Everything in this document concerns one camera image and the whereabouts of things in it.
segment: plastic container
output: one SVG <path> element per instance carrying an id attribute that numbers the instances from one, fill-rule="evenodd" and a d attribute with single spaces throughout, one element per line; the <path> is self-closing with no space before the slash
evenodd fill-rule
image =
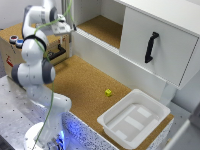
<path id="1" fill-rule="evenodd" d="M 140 90 L 133 90 L 97 121 L 125 149 L 136 149 L 169 115 L 170 109 Z"/>

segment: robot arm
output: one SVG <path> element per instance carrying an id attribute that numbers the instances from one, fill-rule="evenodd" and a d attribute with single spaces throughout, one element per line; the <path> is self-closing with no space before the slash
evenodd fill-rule
<path id="1" fill-rule="evenodd" d="M 57 14 L 55 0 L 44 0 L 43 6 L 28 6 L 25 8 L 22 27 L 24 44 L 21 54 L 26 63 L 15 65 L 12 69 L 13 80 L 26 89 L 27 95 L 31 100 L 45 106 L 47 109 L 50 109 L 51 106 L 52 91 L 43 84 L 49 84 L 54 81 L 55 69 L 47 60 L 43 60 L 43 51 L 40 46 L 46 50 L 48 44 L 46 35 L 40 30 L 34 34 L 36 29 L 31 27 L 31 24 L 49 23 L 58 17 L 61 20 L 51 25 L 54 34 L 62 35 L 71 32 L 65 18 Z M 52 139 L 56 139 L 57 135 L 62 131 L 62 113 L 69 111 L 70 108 L 71 100 L 68 97 L 54 93 L 52 109 L 39 137 L 36 150 L 41 147 L 41 149 L 49 149 L 47 143 L 51 142 Z M 35 143 L 35 139 L 28 139 L 25 150 L 28 147 L 33 147 Z"/>

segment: small yellow object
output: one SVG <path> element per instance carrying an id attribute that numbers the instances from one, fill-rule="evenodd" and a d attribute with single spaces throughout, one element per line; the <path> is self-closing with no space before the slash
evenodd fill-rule
<path id="1" fill-rule="evenodd" d="M 106 96 L 110 97 L 112 95 L 112 91 L 110 89 L 107 89 L 105 91 Z"/>

